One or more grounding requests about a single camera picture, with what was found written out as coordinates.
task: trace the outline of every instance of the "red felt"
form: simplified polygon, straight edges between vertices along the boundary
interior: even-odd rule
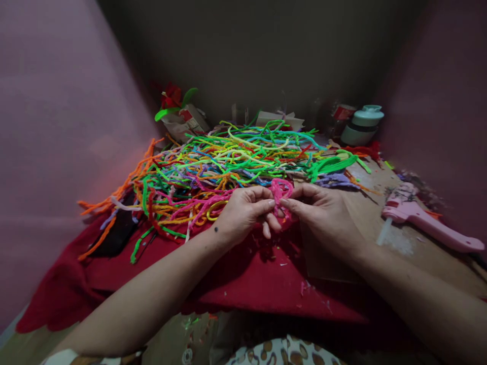
[[[106,218],[99,217],[64,250],[34,294],[17,324],[17,332],[31,332],[44,325],[57,331],[83,320],[110,293],[178,247],[167,237],[157,237],[151,245],[141,245],[138,262],[132,265],[130,255],[135,242],[150,226],[146,222],[117,257],[88,258],[80,263],[78,255],[95,241]],[[308,279],[308,288],[300,247],[298,224],[272,240],[254,230],[213,266],[181,311],[187,314],[240,308],[349,323],[387,322],[387,327],[397,329],[397,317],[366,286]],[[301,295],[303,282],[306,289]]]
[[[106,298],[88,285],[86,272],[78,262],[88,245],[100,235],[100,226],[107,215],[98,217],[61,253],[49,269],[17,323],[20,333],[47,326],[60,331],[87,317]]]

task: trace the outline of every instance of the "pile of pipe cleaners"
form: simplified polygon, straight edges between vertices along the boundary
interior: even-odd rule
[[[262,185],[274,196],[287,197],[291,181],[299,178],[323,187],[367,190],[345,171],[358,161],[356,155],[346,150],[330,154],[314,141],[314,130],[282,130],[285,126],[283,120],[270,121],[265,127],[222,121],[208,134],[192,136],[183,145],[168,135],[172,144],[156,155],[155,144],[164,138],[153,139],[137,168],[111,196],[98,204],[78,202],[85,209],[82,215],[112,213],[101,227],[104,232],[99,240],[79,260],[101,245],[120,209],[132,211],[135,223],[145,216],[152,224],[135,245],[134,263],[141,241],[151,231],[177,243],[188,241],[195,226],[217,219],[236,188]],[[135,198],[128,204],[124,197],[132,190]]]

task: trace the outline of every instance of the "person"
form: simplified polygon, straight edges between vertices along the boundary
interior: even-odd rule
[[[280,203],[309,226],[324,249],[353,267],[443,361],[485,363],[487,305],[484,302],[365,242],[340,191],[301,184],[291,198]],[[276,232],[281,229],[272,214],[274,207],[269,189],[258,186],[235,190],[211,228],[111,295],[56,346],[45,364],[69,364],[69,359],[80,356],[113,358],[130,354],[135,359],[133,363],[139,363],[135,361],[140,360],[140,349],[178,311],[212,265],[241,243],[258,220],[264,222],[267,237],[270,229]],[[272,363],[332,363],[333,355],[326,350],[319,346],[310,348],[309,343],[294,340],[298,341],[288,337],[267,344],[271,348],[269,355],[274,356]],[[259,356],[258,351],[258,348],[247,349],[243,357],[226,360],[251,363]]]

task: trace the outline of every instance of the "glue gun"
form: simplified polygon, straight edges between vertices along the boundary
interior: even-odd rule
[[[378,245],[382,245],[391,222],[409,221],[455,251],[479,252],[484,250],[485,246],[480,240],[466,237],[448,228],[421,209],[414,201],[417,192],[416,187],[410,182],[404,182],[394,189],[382,210],[382,215],[387,220],[377,240]]]

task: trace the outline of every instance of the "pink plastic handle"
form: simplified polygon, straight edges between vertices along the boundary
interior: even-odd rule
[[[410,221],[430,236],[458,252],[479,252],[485,245],[476,238],[466,237],[427,214],[415,201],[397,201],[390,199],[382,211],[386,218],[392,218],[396,223]]]

